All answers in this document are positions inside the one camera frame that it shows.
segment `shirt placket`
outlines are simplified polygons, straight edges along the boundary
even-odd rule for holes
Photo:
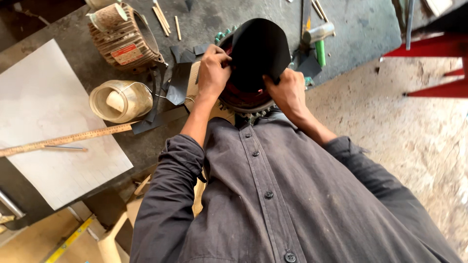
[[[251,125],[240,132],[276,262],[306,262],[278,182]]]

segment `dusty floor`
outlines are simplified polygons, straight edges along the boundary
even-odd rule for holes
[[[375,60],[308,91],[306,101],[410,188],[468,262],[468,100],[402,96],[453,80],[442,74],[457,68],[452,58]]]

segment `white paper sheet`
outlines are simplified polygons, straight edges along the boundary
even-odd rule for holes
[[[105,128],[57,42],[51,40],[0,75],[0,148]],[[112,135],[9,156],[54,209],[132,168]]]

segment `person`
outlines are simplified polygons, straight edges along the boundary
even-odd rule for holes
[[[139,209],[132,263],[461,262],[408,188],[317,121],[301,73],[286,69],[277,85],[264,76],[287,119],[208,121],[230,60],[215,45],[201,60],[193,110]]]

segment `metal hammer head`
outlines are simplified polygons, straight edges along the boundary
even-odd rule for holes
[[[332,35],[335,31],[335,26],[332,22],[327,22],[321,26],[316,28],[312,28],[309,31],[304,32],[302,35],[302,42],[305,44],[312,44],[319,40],[323,40],[324,38]]]

